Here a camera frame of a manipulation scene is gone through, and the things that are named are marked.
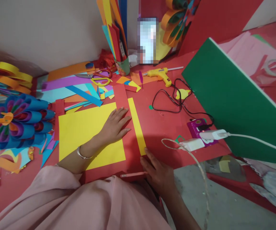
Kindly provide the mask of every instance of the green foam board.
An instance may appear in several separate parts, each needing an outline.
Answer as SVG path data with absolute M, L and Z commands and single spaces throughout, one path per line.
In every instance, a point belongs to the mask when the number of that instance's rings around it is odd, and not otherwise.
M 217 129 L 276 146 L 276 103 L 211 38 L 182 75 Z M 225 141 L 236 156 L 276 163 L 276 150 L 262 143 L 234 136 Z

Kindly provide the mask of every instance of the gray floor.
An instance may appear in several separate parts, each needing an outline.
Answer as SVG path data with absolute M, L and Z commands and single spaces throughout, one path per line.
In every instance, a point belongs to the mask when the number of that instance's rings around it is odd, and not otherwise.
M 203 178 L 195 165 L 174 171 L 177 186 L 190 212 L 200 226 L 204 224 L 206 200 Z M 276 214 L 208 180 L 210 218 L 208 229 L 276 229 Z M 166 210 L 169 224 L 175 229 Z

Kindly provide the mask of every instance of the bracelet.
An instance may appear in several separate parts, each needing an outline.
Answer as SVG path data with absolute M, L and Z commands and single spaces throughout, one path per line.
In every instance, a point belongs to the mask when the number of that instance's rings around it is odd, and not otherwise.
M 81 153 L 80 153 L 80 146 L 77 148 L 77 154 L 81 157 L 81 158 L 83 158 L 83 159 L 91 159 L 93 156 L 91 156 L 91 157 L 84 157 Z

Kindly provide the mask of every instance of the paper flower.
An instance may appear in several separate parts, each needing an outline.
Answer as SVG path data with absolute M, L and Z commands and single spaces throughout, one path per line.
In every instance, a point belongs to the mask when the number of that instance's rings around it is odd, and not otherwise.
M 9 96 L 0 104 L 0 149 L 23 148 L 41 144 L 52 130 L 48 120 L 55 115 L 49 103 L 33 96 Z
M 169 10 L 161 20 L 161 28 L 165 31 L 163 42 L 175 47 L 186 35 L 200 0 L 167 0 Z

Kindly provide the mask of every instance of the glue gun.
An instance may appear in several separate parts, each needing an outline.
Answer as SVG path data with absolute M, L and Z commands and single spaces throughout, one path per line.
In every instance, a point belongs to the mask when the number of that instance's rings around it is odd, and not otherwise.
M 166 87 L 170 87 L 172 82 L 167 76 L 168 69 L 155 69 L 155 70 L 149 70 L 148 72 L 144 73 L 143 75 L 148 75 L 149 77 L 155 77 L 158 76 L 158 80 L 163 80 L 166 84 Z

